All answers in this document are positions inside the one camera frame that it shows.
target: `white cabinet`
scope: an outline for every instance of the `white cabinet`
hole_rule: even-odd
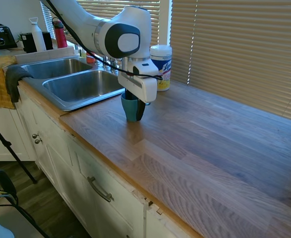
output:
[[[22,102],[17,104],[18,110],[20,110],[20,119],[24,124],[26,131],[28,132],[28,136],[30,141],[32,142],[32,147],[35,150],[35,156],[37,157],[36,163],[45,173],[45,175],[49,178],[51,183],[58,188],[57,186],[57,178],[55,174],[55,170],[52,164],[51,157],[48,153],[48,149],[45,143],[47,137],[42,132],[42,128],[38,126],[36,119],[33,114],[33,110],[39,108],[34,105],[23,93],[20,93]]]
[[[0,133],[5,140],[12,143],[12,149],[22,161],[35,160],[32,158],[26,149],[28,142],[23,130],[21,121],[16,110],[0,108]],[[10,152],[5,148],[0,141],[0,161],[15,161]]]
[[[143,238],[143,204],[116,181],[93,154],[87,153],[75,142],[70,148],[78,160],[79,172],[86,179],[87,196],[94,200],[90,209],[97,217],[99,237]],[[109,193],[110,202],[102,198]]]
[[[156,217],[144,197],[134,195],[138,193],[130,184],[62,130],[23,91],[20,96],[17,108],[36,163],[92,238],[187,238],[180,229],[171,232],[168,219],[162,223],[164,216]],[[42,141],[35,144],[32,134]]]
[[[83,179],[72,170],[52,146],[47,147],[56,170],[60,194],[81,223],[86,226],[87,201]]]
[[[147,238],[176,238],[151,212],[146,214]]]

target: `blue cup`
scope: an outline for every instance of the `blue cup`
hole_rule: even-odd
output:
[[[126,120],[131,122],[138,121],[137,119],[138,98],[132,95],[132,100],[128,100],[125,98],[125,93],[122,93],[121,102],[125,112]]]

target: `stainless steel sink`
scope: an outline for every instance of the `stainless steel sink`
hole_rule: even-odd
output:
[[[117,72],[78,60],[58,59],[21,65],[34,78],[23,78],[62,111],[72,111],[124,92]]]
[[[115,75],[101,70],[51,79],[43,86],[65,102],[92,99],[122,89]]]
[[[58,59],[26,64],[22,68],[33,75],[34,78],[47,79],[90,70],[92,66],[76,59]]]

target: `black tripod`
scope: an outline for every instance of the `black tripod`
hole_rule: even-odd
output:
[[[27,168],[22,164],[22,162],[20,161],[19,157],[16,155],[16,153],[12,150],[11,148],[11,142],[6,141],[4,139],[4,137],[1,135],[0,133],[0,141],[2,142],[2,144],[8,149],[8,151],[11,153],[11,155],[15,158],[15,160],[18,162],[18,164],[22,167],[22,169],[25,171],[25,173],[28,175],[28,177],[30,178],[30,180],[33,183],[37,183],[37,180],[34,179],[34,177],[31,175],[31,173],[27,170]]]

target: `window blinds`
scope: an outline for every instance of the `window blinds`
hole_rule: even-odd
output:
[[[125,6],[140,6],[147,9],[152,20],[151,45],[158,44],[160,0],[77,0],[77,2],[92,15],[107,19],[118,15]],[[67,35],[66,38],[74,42],[71,35]]]
[[[291,0],[173,0],[172,79],[291,118]]]
[[[42,12],[44,15],[44,20],[46,24],[47,31],[51,34],[51,37],[55,39],[55,32],[52,25],[52,13],[51,11],[41,2]]]

